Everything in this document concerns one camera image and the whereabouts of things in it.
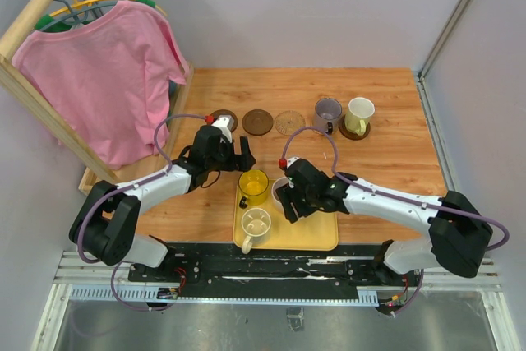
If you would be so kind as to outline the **dark brown coaster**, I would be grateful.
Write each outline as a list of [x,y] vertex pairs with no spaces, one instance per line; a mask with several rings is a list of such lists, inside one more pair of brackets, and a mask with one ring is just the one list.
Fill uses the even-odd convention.
[[370,133],[370,130],[371,130],[371,125],[370,124],[367,124],[367,127],[366,127],[366,131],[363,135],[359,136],[358,134],[355,134],[353,132],[350,132],[346,126],[345,126],[345,122],[344,122],[344,118],[341,118],[339,120],[339,131],[340,133],[347,139],[349,140],[353,140],[353,141],[359,141],[359,140],[363,140],[365,139],[366,137],[368,137],[369,133]]
[[229,118],[228,129],[231,132],[234,132],[238,127],[238,117],[233,111],[229,109],[217,109],[214,112],[212,112],[210,115],[214,118],[214,120],[217,120],[221,117],[228,117]]

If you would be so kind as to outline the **woven rattan coaster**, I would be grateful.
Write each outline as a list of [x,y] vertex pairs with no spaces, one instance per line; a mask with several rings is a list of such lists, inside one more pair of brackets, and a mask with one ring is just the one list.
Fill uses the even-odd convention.
[[305,118],[297,111],[284,111],[275,117],[276,131],[285,136],[291,136],[296,130],[305,126]]
[[336,127],[332,122],[327,122],[325,124],[311,126],[311,129],[313,131],[318,132],[320,134],[326,134],[328,136],[333,135],[337,128],[338,127]]

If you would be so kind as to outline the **purple mug black rim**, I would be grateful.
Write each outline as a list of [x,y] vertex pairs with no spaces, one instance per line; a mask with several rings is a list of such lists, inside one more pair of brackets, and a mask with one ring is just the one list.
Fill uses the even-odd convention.
[[314,111],[313,127],[332,135],[343,114],[340,102],[333,98],[320,99],[316,102]]

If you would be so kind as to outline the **pale green mug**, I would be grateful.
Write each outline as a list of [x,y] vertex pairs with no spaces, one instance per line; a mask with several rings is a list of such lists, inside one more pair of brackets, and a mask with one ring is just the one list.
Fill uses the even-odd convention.
[[375,105],[369,99],[364,97],[351,99],[344,119],[346,129],[357,136],[364,136],[375,111]]

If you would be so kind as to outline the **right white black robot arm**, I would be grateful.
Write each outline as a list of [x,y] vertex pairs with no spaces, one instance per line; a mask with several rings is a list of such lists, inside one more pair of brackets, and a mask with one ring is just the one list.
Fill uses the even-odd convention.
[[473,278],[492,237],[489,224],[461,193],[417,196],[380,187],[349,173],[332,177],[306,159],[280,159],[288,184],[278,197],[286,219],[294,224],[316,212],[368,215],[420,233],[406,242],[381,244],[372,265],[374,279],[393,284],[412,270],[441,267]]

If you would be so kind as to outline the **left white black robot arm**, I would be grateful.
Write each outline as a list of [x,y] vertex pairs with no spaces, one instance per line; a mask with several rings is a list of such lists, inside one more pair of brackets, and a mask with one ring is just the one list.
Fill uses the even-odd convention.
[[97,182],[85,199],[70,231],[86,263],[103,262],[115,266],[129,262],[147,266],[160,282],[171,279],[176,261],[168,256],[168,246],[151,236],[136,232],[138,219],[146,211],[176,196],[203,187],[209,174],[246,172],[256,163],[249,140],[239,138],[241,152],[234,149],[228,129],[204,125],[192,145],[160,171],[131,182]]

